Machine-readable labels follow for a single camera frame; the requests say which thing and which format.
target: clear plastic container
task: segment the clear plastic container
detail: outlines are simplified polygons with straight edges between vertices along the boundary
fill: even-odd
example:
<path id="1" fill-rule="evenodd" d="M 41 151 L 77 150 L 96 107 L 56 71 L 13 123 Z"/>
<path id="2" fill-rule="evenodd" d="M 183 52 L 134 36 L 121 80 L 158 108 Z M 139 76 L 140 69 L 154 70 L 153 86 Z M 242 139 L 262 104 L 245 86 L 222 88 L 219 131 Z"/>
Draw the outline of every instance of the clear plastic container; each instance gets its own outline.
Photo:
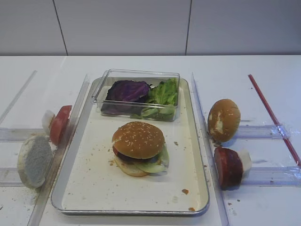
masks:
<path id="1" fill-rule="evenodd" d="M 179 80 L 180 75 L 178 73 L 110 69 L 104 74 L 95 90 L 95 102 L 100 113 L 105 116 L 174 121 L 178 108 Z M 116 85 L 118 81 L 146 82 L 152 90 L 154 87 L 162 85 L 163 82 L 171 82 L 170 84 L 174 85 L 176 92 L 170 91 L 172 88 L 166 85 L 161 86 L 160 90 L 157 89 L 155 96 L 165 103 L 168 98 L 172 98 L 174 101 L 168 101 L 167 104 L 161 104 L 162 102 L 160 104 L 158 102 L 146 103 L 149 100 L 149 91 L 147 95 L 140 96 L 140 99 L 134 102 L 112 100 L 108 95 L 109 89 Z M 116 92 L 119 99 L 126 97 L 125 94 L 121 94 L 123 91 L 120 89 L 115 89 L 114 92 Z"/>

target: bottom bun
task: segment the bottom bun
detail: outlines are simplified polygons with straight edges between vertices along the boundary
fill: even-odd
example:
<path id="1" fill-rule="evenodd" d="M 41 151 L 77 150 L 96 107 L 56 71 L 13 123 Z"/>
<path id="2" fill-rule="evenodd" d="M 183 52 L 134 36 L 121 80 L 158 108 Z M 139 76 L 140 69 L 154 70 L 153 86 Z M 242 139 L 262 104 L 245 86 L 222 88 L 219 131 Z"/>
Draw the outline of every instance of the bottom bun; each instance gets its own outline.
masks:
<path id="1" fill-rule="evenodd" d="M 118 165 L 118 167 L 122 170 L 122 172 L 133 176 L 133 177 L 144 177 L 148 175 L 147 172 L 142 171 L 141 169 L 137 168 L 134 164 L 125 162 L 115 156 L 114 158 L 115 163 Z"/>

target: purple cabbage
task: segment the purple cabbage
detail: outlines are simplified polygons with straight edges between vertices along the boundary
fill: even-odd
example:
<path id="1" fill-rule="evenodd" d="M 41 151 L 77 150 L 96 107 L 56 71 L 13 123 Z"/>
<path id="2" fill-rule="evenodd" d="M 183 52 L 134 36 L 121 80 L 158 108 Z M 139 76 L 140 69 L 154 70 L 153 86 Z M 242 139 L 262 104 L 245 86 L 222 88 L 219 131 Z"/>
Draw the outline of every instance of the purple cabbage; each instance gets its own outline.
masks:
<path id="1" fill-rule="evenodd" d="M 144 81 L 116 81 L 109 89 L 105 100 L 144 103 L 148 98 L 147 94 L 150 88 L 150 85 Z M 111 105 L 107 103 L 104 103 L 101 108 L 101 111 L 107 114 L 140 114 L 141 110 L 141 107 Z"/>

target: burger patty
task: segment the burger patty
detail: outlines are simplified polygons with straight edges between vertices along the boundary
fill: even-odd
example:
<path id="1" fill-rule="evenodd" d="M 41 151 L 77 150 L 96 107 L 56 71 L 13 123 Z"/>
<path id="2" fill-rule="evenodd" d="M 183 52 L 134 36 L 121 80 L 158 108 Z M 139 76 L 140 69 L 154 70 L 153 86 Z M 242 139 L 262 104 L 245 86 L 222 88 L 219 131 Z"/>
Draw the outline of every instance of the burger patty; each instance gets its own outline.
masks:
<path id="1" fill-rule="evenodd" d="M 128 157 L 122 153 L 120 153 L 114 146 L 113 146 L 113 152 L 114 154 L 119 157 L 123 161 L 128 161 L 128 162 L 156 162 L 158 160 L 158 155 L 150 158 L 150 159 L 135 159 Z"/>

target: hamburger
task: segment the hamburger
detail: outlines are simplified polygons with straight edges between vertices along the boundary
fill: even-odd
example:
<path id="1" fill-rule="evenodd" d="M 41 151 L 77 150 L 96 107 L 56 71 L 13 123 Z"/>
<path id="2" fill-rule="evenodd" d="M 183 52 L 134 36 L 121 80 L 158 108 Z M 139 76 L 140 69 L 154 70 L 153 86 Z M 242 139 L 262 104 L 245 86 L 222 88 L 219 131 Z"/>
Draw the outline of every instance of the hamburger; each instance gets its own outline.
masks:
<path id="1" fill-rule="evenodd" d="M 208 132 L 215 141 L 229 141 L 240 124 L 239 108 L 232 100 L 221 99 L 210 109 L 207 121 Z"/>
<path id="2" fill-rule="evenodd" d="M 115 163 L 130 176 L 143 177 L 168 168 L 164 135 L 154 125 L 133 121 L 121 126 L 113 134 L 112 146 Z"/>

